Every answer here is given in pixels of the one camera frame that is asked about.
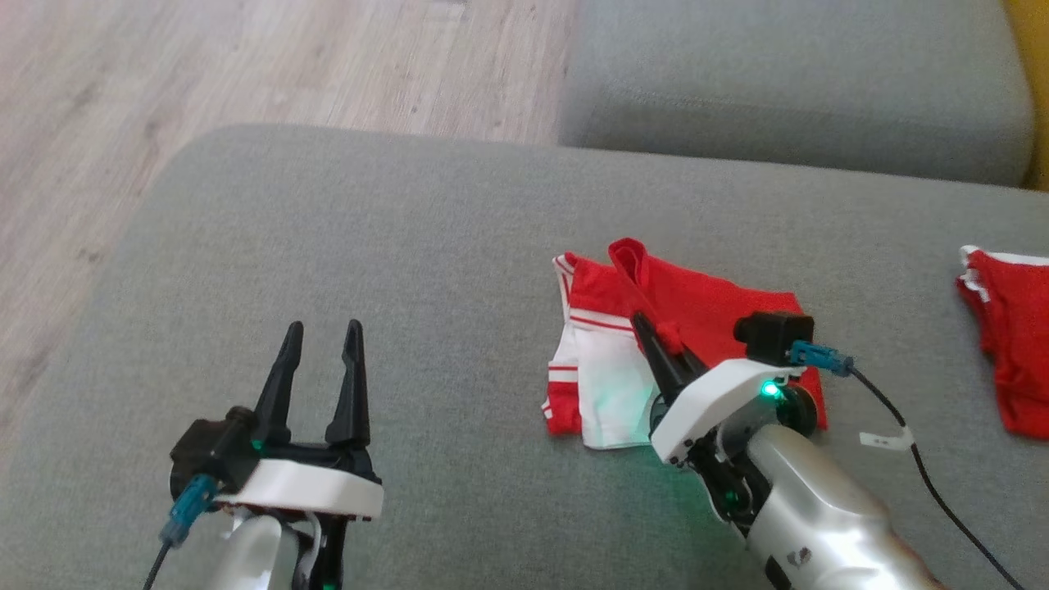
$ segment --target white cable label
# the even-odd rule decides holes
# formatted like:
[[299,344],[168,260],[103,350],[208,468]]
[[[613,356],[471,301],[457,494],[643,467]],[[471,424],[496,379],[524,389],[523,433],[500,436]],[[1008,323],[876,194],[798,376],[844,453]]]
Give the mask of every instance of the white cable label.
[[860,433],[859,442],[866,446],[876,446],[889,450],[906,450],[914,444],[915,438],[911,434],[911,428],[904,426],[902,436],[899,437],[879,437],[871,433]]

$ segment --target gray ottoman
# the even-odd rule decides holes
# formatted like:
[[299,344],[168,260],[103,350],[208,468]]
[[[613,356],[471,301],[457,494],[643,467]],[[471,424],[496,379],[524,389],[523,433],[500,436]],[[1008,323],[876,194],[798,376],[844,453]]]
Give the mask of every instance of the gray ottoman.
[[1000,0],[583,0],[572,146],[1018,185],[1033,114]]
[[[141,588],[178,436],[254,403],[301,319],[288,425],[321,440],[358,317],[386,506],[350,528],[347,588],[767,587],[694,477],[650,449],[545,433],[562,321],[551,257],[634,235],[795,291],[822,341],[899,405],[962,519],[1046,588],[1047,448],[1003,430],[952,285],[962,244],[1049,251],[1046,218],[1042,194],[876,174],[296,127],[208,135],[157,181],[34,394],[0,487],[0,586]],[[946,584],[1004,588],[909,457],[859,444],[894,431],[878,402],[825,382],[818,444]],[[157,587],[198,588],[227,524],[204,518]]]

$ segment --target wooden floor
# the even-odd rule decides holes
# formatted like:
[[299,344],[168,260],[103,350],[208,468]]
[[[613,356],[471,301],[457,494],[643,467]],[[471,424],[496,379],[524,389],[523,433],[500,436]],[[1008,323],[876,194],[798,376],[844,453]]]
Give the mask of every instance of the wooden floor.
[[271,122],[553,143],[575,7],[0,2],[0,466],[100,266],[187,142]]

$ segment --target blue cable connector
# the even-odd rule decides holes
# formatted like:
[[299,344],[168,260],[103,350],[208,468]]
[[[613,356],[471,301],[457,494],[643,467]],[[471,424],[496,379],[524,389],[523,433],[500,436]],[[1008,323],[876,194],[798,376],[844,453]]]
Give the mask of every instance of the blue cable connector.
[[790,362],[791,364],[823,368],[838,377],[848,377],[853,367],[852,357],[842,355],[834,349],[805,340],[795,340],[794,344],[791,345]]
[[190,480],[175,505],[171,507],[171,519],[160,530],[160,542],[178,548],[190,534],[190,527],[211,507],[218,493],[218,482],[211,476],[197,475]]

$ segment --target red stripe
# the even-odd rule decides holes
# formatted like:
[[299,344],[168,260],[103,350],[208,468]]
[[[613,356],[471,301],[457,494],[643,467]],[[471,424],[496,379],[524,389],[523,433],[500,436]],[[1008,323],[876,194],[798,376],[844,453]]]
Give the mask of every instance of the red stripe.
[[560,256],[558,256],[558,257],[554,258],[554,264],[555,264],[555,265],[557,265],[558,267],[560,267],[560,269],[561,269],[562,271],[564,271],[564,272],[566,272],[566,273],[569,273],[569,274],[575,274],[575,272],[576,272],[576,271],[574,271],[574,270],[570,269],[569,267],[566,267],[566,266],[564,265],[564,262],[562,262],[562,261],[561,261],[561,257],[560,257]]
[[633,328],[625,328],[622,325],[615,325],[612,323],[604,323],[602,321],[594,321],[593,319],[584,319],[581,317],[570,316],[574,321],[581,321],[583,323],[590,323],[591,325],[600,325],[601,328],[611,328],[613,330],[622,330],[623,332],[634,332]]

